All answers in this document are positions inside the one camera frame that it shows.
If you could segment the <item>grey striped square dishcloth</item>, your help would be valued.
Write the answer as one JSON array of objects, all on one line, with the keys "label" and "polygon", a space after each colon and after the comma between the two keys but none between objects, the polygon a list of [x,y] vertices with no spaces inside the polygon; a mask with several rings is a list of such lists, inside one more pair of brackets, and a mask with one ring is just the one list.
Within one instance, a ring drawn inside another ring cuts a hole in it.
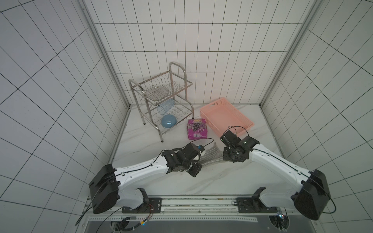
[{"label": "grey striped square dishcloth", "polygon": [[199,160],[202,166],[211,166],[222,162],[224,162],[223,152],[218,148],[216,143],[214,143],[211,148],[207,149],[206,153],[201,156]]}]

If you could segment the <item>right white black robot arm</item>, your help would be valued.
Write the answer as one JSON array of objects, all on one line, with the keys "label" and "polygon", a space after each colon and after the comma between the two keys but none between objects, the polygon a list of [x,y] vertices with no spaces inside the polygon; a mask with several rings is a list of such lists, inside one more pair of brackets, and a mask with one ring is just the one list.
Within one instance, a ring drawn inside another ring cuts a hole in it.
[{"label": "right white black robot arm", "polygon": [[309,171],[273,153],[256,139],[240,139],[232,132],[220,137],[225,145],[223,159],[229,162],[256,162],[282,179],[276,185],[264,184],[252,195],[255,207],[295,209],[310,220],[318,220],[332,201],[326,175]]}]

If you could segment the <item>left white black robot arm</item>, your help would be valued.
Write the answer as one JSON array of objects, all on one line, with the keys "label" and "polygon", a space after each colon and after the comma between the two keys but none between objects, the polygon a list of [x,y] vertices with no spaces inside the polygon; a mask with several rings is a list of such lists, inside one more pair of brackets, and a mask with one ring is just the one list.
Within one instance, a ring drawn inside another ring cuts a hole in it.
[{"label": "left white black robot arm", "polygon": [[196,177],[205,153],[204,146],[191,143],[184,148],[162,150],[156,158],[133,166],[103,166],[89,183],[93,213],[101,214],[116,205],[135,210],[146,207],[149,202],[146,184],[172,172],[187,172]]}]

